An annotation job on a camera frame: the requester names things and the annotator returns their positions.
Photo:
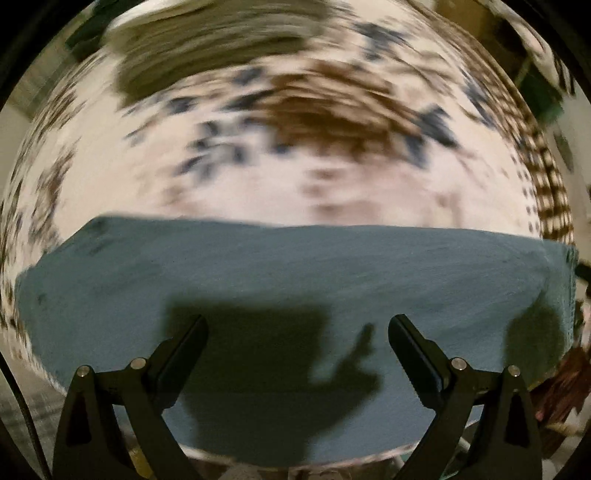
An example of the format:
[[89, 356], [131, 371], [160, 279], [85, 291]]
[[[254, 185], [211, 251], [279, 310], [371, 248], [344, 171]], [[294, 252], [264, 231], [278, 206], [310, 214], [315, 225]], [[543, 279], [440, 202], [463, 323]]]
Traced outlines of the floral fleece bed blanket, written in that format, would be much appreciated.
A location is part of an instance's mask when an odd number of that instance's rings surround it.
[[397, 225], [570, 244], [544, 134], [466, 29], [415, 2], [332, 1], [300, 51], [174, 76], [138, 98], [99, 49], [31, 118], [1, 203], [1, 331], [42, 366], [18, 276], [102, 215]]

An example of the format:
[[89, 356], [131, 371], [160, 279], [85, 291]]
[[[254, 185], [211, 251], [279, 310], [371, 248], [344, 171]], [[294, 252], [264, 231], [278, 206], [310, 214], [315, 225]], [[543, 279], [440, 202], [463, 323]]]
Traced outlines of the olive green fuzzy blanket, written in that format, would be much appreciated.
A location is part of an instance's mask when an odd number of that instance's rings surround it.
[[144, 1], [106, 28], [117, 86], [143, 99], [182, 78], [283, 55], [322, 33], [325, 1]]

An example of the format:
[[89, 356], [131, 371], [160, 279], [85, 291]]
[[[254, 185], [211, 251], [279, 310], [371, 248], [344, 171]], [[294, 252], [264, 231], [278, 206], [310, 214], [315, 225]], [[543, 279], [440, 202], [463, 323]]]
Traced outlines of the blue denim pants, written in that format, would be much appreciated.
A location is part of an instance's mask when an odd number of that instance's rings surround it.
[[165, 415], [173, 435], [295, 466], [423, 436], [433, 415], [387, 339], [398, 314], [475, 368], [543, 378], [572, 342], [577, 261], [562, 243], [473, 230], [101, 217], [21, 273], [15, 299], [61, 385], [204, 317], [211, 337]]

